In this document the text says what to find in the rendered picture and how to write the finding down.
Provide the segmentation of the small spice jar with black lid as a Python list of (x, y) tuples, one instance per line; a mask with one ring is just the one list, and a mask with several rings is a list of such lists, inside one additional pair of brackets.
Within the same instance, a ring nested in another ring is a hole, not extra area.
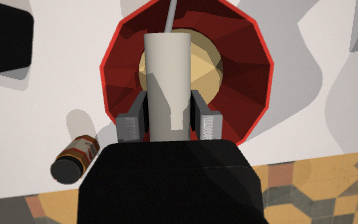
[(82, 178), (100, 147), (95, 138), (88, 135), (76, 137), (55, 159), (50, 167), (51, 176), (65, 185)]

